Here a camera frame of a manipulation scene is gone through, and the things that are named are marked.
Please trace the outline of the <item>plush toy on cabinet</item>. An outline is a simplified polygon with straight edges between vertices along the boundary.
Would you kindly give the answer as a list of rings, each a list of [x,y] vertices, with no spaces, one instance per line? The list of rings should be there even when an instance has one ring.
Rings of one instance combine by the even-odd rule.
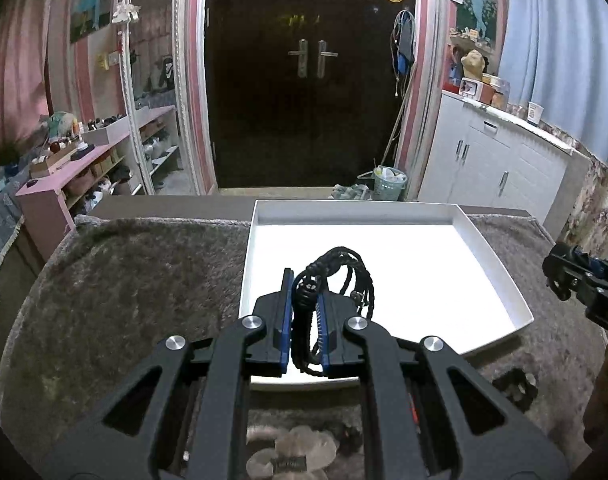
[[[468,79],[482,80],[484,75],[486,60],[482,53],[473,49],[461,58],[463,77]]]

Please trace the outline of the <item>green waste basket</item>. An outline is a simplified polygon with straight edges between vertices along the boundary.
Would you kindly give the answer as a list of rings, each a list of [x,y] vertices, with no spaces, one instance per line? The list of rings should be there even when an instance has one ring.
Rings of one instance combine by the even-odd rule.
[[[400,170],[387,166],[377,166],[373,170],[374,197],[385,202],[397,202],[403,195],[407,176]]]

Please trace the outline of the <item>white shallow tray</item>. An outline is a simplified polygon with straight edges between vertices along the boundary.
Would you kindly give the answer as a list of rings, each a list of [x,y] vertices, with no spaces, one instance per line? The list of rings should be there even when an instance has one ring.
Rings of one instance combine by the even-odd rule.
[[[486,238],[456,205],[257,200],[239,314],[328,250],[361,256],[374,285],[374,322],[395,337],[438,336],[468,356],[532,324],[534,315]]]

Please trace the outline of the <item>grey fluffy rug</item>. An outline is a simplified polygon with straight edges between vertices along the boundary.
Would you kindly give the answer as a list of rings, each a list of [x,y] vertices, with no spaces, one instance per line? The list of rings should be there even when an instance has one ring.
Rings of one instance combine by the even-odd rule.
[[[541,271],[551,240],[522,217],[477,216],[534,322],[474,356],[487,378],[535,375],[530,420],[571,467],[589,455],[584,410],[606,337],[577,301],[562,302]],[[51,448],[163,338],[216,336],[238,316],[249,225],[244,221],[80,222],[28,293],[0,367],[2,429],[42,468]]]

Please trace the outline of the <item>dolphin poster right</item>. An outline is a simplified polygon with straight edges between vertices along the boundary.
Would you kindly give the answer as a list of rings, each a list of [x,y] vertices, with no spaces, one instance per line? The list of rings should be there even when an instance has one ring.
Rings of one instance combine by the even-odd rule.
[[[497,39],[498,0],[462,0],[456,5],[456,30],[476,30],[477,39],[492,50]]]

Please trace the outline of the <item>cream satin scrunchie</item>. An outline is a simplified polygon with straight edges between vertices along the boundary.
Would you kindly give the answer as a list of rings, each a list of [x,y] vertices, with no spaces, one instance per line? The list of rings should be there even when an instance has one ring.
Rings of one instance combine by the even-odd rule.
[[[326,479],[325,468],[336,459],[339,442],[328,431],[310,426],[292,429],[253,426],[247,430],[250,479]]]

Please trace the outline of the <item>standing mirror white frame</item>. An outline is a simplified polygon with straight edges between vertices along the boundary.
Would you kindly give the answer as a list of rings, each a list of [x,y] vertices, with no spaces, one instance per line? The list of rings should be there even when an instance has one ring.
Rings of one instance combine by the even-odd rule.
[[[185,101],[176,90],[178,10],[179,0],[118,0],[113,11],[133,196],[197,194]]]

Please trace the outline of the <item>blue curtain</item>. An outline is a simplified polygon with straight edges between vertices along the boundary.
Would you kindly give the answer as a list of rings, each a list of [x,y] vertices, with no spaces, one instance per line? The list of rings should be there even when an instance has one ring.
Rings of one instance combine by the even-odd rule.
[[[510,103],[540,105],[547,124],[608,166],[605,0],[509,0],[499,75]]]

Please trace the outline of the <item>black hair claw clip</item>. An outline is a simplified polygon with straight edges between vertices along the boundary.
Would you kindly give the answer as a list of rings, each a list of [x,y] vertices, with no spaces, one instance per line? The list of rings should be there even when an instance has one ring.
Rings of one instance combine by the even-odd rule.
[[[539,393],[535,375],[521,368],[508,370],[491,383],[522,413],[532,407]]]

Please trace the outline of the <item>dark double door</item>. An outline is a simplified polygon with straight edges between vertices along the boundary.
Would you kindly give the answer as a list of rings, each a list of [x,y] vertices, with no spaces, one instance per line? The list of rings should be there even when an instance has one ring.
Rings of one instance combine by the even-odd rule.
[[[206,0],[209,136],[221,188],[351,184],[391,162],[415,0]]]

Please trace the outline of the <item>white cabinet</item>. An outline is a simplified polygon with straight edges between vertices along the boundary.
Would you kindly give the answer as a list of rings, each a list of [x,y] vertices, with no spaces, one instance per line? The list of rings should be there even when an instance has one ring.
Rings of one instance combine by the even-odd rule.
[[[552,134],[445,91],[418,200],[525,210],[557,238],[589,165]]]

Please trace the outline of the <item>pink curtain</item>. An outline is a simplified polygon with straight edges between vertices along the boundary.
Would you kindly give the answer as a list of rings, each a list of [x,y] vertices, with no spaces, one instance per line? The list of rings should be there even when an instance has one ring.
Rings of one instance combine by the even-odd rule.
[[[28,138],[49,113],[45,68],[52,0],[0,9],[0,148]]]

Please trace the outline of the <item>pink shelf unit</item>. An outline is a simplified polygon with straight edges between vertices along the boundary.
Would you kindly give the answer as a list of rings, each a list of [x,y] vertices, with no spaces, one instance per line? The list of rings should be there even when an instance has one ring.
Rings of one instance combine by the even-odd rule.
[[[84,197],[112,170],[128,168],[124,194],[153,195],[154,179],[178,162],[181,142],[176,107],[142,107],[135,112],[135,124],[136,129],[130,129],[124,117],[87,132],[85,141],[93,150],[50,176],[27,180],[16,193],[28,235],[42,258],[49,259],[72,231],[74,210],[83,206]]]

